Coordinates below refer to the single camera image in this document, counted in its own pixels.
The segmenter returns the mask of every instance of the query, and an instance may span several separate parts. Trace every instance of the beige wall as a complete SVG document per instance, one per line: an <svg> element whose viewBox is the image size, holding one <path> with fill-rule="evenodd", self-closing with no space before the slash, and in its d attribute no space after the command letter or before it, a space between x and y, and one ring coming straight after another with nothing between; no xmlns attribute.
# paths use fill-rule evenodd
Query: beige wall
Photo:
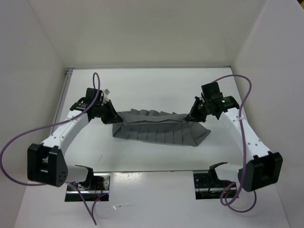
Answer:
<svg viewBox="0 0 304 228"><path fill-rule="evenodd" d="M65 70L30 5L0 1L0 147L16 134L51 123ZM26 180L27 148L49 130L21 138L4 154L12 176ZM14 226L25 188L0 173L1 227Z"/></svg>
<svg viewBox="0 0 304 228"><path fill-rule="evenodd" d="M69 67L230 66L265 0L29 0Z"/></svg>
<svg viewBox="0 0 304 228"><path fill-rule="evenodd" d="M248 76L245 105L255 131L284 162L277 183L292 228L304 215L304 10L296 0L267 0L233 65ZM248 86L237 80L242 96Z"/></svg>

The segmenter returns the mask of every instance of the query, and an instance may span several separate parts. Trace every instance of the white table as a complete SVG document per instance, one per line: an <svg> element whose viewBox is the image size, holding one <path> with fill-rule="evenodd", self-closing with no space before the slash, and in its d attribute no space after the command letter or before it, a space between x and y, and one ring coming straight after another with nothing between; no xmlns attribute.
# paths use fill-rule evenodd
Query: white table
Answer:
<svg viewBox="0 0 304 228"><path fill-rule="evenodd" d="M201 85L231 74L230 68L74 70L61 120L92 87L95 71L102 88L110 90L117 111L134 108L179 114L190 111ZM240 102L233 78L219 85L224 95ZM241 164L241 151L221 123L210 116L204 126L211 134L200 146L190 147L116 139L111 125L92 120L72 142L65 159L68 165L115 172L109 201L98 203L95 209L98 227L289 227L275 185L258 190L256 207L241 215L223 207L218 199L195 200L191 171L143 172L201 170L222 161ZM27 187L15 227L95 227L81 202L64 202L65 190ZM253 194L243 191L236 206L248 207L252 200Z"/></svg>

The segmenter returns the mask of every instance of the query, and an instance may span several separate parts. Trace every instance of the gray fabric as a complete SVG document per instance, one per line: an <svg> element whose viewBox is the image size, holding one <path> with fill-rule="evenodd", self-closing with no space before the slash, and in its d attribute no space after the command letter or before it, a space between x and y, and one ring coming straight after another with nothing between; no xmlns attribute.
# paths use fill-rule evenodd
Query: gray fabric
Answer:
<svg viewBox="0 0 304 228"><path fill-rule="evenodd" d="M113 124L113 137L152 143L198 146L210 133L200 123L185 122L187 114L135 110L118 113L123 123Z"/></svg>

